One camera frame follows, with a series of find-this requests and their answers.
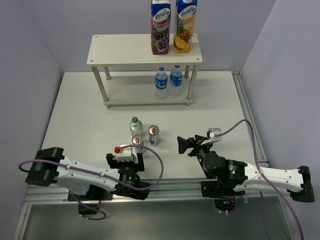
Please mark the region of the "glass soda water bottle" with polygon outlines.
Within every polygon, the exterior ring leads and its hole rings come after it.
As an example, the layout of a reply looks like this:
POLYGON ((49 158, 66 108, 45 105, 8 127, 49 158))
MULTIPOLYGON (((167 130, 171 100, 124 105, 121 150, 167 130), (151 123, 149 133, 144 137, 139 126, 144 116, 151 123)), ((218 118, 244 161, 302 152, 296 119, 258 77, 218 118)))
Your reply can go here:
POLYGON ((142 136, 144 134, 143 123, 137 117, 133 117, 131 119, 131 122, 129 124, 129 129, 132 137, 135 135, 142 136))

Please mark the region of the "Pocari Sweat bottle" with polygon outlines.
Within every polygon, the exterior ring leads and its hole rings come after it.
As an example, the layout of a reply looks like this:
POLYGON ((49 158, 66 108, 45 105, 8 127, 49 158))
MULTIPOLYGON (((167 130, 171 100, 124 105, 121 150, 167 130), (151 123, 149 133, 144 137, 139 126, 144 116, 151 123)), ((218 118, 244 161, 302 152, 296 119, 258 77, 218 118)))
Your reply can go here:
POLYGON ((164 100, 168 95, 168 75, 163 67, 158 69, 154 77, 155 96, 158 100, 164 100))
POLYGON ((175 65, 170 72, 170 92, 173 97, 178 97, 182 92, 183 74, 180 65, 175 65))

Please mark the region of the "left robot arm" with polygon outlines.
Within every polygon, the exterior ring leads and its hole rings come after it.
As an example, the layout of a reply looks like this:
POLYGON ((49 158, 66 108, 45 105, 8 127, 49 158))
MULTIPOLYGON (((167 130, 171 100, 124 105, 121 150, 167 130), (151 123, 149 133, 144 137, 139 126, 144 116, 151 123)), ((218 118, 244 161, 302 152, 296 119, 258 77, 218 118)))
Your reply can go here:
POLYGON ((56 184, 82 196, 94 199, 97 189, 103 189, 117 196, 135 200, 145 200, 150 184, 140 180, 138 172, 143 172, 143 155, 133 147, 122 146, 116 153, 106 155, 109 168, 100 168, 63 155, 63 148, 51 147, 36 153, 25 183, 48 187, 56 184))

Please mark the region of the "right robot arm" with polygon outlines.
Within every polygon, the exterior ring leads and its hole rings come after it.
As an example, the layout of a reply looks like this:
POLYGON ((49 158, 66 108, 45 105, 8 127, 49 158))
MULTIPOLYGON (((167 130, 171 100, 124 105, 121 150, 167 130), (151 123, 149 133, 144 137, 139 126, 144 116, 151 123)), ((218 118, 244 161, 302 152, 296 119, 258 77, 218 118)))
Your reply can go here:
POLYGON ((206 137, 196 135, 184 139, 177 137, 178 152, 187 149, 190 157, 196 157, 206 180, 201 182, 201 194, 205 198, 224 198, 242 195, 247 191, 289 193, 301 203, 313 203, 315 195, 311 183, 311 173, 307 166, 296 169, 276 169, 257 167, 248 162, 226 159, 211 150, 214 143, 222 140, 216 132, 206 137))

